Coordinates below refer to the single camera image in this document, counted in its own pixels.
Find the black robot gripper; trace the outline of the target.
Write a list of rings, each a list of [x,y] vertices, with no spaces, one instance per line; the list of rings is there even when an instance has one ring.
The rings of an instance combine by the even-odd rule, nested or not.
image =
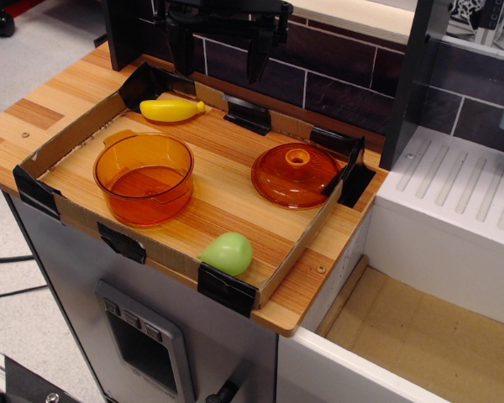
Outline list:
[[[274,41],[285,42],[294,7],[288,1],[154,1],[153,19],[166,33],[176,71],[193,72],[194,35],[249,39],[247,77],[260,81]]]

